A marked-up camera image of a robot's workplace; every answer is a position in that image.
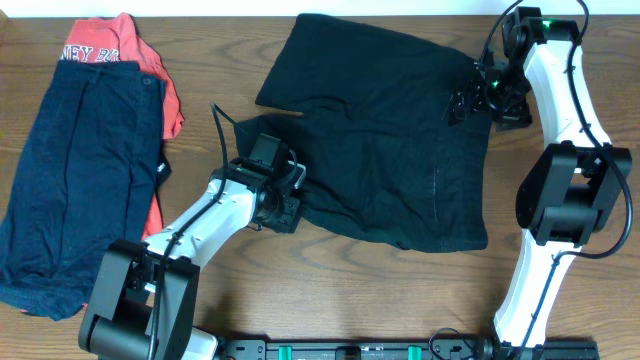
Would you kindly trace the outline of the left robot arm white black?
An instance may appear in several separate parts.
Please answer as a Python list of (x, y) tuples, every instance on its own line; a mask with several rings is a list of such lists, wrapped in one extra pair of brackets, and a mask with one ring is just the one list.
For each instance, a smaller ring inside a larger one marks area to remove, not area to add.
[(140, 243), (104, 254), (78, 343), (101, 359), (212, 359), (218, 339), (194, 324), (201, 271), (238, 231), (254, 224), (290, 234), (306, 168), (282, 140), (261, 134), (250, 153), (215, 170), (204, 194)]

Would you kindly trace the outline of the black shorts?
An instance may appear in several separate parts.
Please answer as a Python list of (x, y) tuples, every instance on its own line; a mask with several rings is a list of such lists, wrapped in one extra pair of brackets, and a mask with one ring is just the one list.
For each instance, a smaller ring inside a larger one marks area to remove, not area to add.
[(477, 78), (464, 53), (319, 14), (298, 16), (237, 149), (289, 145), (307, 169), (303, 217), (347, 237), (427, 253), (482, 250), (491, 118), (453, 124), (454, 94)]

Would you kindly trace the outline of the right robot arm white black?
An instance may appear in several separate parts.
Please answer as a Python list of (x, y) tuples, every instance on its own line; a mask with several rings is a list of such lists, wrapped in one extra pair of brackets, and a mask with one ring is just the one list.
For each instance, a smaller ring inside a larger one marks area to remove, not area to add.
[(544, 149), (521, 183), (516, 218), (520, 254), (489, 336), (448, 338), (437, 359), (595, 359), (589, 340), (554, 340), (546, 324), (564, 276), (584, 256), (618, 200), (630, 202), (628, 149), (600, 125), (582, 69), (586, 23), (546, 18), (537, 7), (511, 4), (494, 24), (504, 60), (484, 49), (479, 79), (455, 92), (451, 124), (487, 113), (498, 130), (541, 123)]

